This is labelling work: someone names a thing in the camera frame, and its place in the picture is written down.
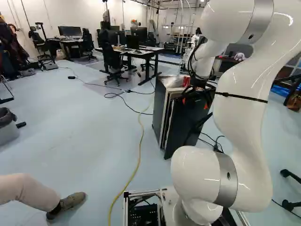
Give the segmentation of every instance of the beige trousers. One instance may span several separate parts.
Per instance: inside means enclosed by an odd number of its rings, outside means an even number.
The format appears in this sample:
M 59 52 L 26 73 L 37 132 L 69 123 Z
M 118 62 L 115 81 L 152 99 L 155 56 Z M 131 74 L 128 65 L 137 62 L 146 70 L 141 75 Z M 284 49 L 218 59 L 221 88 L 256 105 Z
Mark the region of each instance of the beige trousers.
M 0 175 L 0 205 L 13 200 L 50 212 L 60 202 L 60 196 L 28 174 Z

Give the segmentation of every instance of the khaki shoe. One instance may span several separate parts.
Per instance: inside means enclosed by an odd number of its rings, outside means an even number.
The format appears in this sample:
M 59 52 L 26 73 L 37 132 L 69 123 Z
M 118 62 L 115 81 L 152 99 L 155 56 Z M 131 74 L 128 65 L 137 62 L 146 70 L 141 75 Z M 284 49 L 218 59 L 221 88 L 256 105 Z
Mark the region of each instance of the khaki shoe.
M 60 200 L 61 210 L 57 214 L 51 214 L 50 212 L 46 214 L 48 220 L 53 220 L 61 213 L 72 209 L 84 202 L 86 198 L 86 193 L 84 192 L 77 192 L 74 194 L 69 195 L 68 197 Z

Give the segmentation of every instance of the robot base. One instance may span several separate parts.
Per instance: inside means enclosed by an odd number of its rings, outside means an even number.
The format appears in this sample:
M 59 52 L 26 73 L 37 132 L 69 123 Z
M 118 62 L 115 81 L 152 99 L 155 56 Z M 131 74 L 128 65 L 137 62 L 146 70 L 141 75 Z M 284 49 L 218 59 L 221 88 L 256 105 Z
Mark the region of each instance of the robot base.
M 179 199 L 179 195 L 173 186 L 161 189 L 160 193 L 167 226 L 199 226 L 199 224 L 196 224 L 186 215 L 182 201 Z M 204 202 L 204 207 L 201 208 L 204 219 L 203 226 L 211 226 L 209 219 L 211 219 L 213 215 L 216 215 L 214 210 L 217 208 L 215 206 L 215 204 Z
M 183 210 L 181 202 L 179 202 L 179 195 L 175 191 L 173 186 L 167 188 L 162 188 L 160 190 L 147 191 L 147 192 L 124 192 L 123 200 L 123 226 L 131 226 L 131 215 L 129 213 L 129 203 L 130 200 L 135 198 L 141 198 L 146 196 L 157 196 L 161 198 L 161 201 L 157 205 L 157 213 L 152 212 L 153 214 L 158 215 L 158 223 L 155 225 L 158 226 L 199 226 L 194 223 Z M 212 224 L 207 224 L 207 226 L 237 226 L 233 216 L 227 208 L 224 208 L 220 218 Z

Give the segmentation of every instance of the chair wheel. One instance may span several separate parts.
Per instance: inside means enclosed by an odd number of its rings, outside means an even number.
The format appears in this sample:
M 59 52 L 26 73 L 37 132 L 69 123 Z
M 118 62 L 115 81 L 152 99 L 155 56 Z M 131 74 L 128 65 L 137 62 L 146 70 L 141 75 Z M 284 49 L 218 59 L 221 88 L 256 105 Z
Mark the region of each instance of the chair wheel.
M 280 174 L 281 174 L 284 178 L 286 178 L 286 177 L 289 176 L 289 171 L 288 171 L 287 169 L 283 169 L 283 170 L 280 171 Z
M 290 204 L 290 202 L 286 199 L 284 199 L 282 201 L 282 206 L 284 209 L 288 210 L 288 211 L 292 211 L 294 209 L 294 207 Z

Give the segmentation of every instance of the silver joint ring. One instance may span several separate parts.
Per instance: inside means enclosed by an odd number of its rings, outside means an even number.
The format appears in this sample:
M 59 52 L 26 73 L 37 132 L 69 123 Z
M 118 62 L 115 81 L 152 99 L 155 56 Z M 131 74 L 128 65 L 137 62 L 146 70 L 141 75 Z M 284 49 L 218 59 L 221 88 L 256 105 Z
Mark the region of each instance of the silver joint ring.
M 223 153 L 215 153 L 220 164 L 221 183 L 215 204 L 231 207 L 236 199 L 238 179 L 236 168 L 230 156 Z
M 274 13 L 274 0 L 254 0 L 253 15 L 238 44 L 253 44 L 267 30 Z

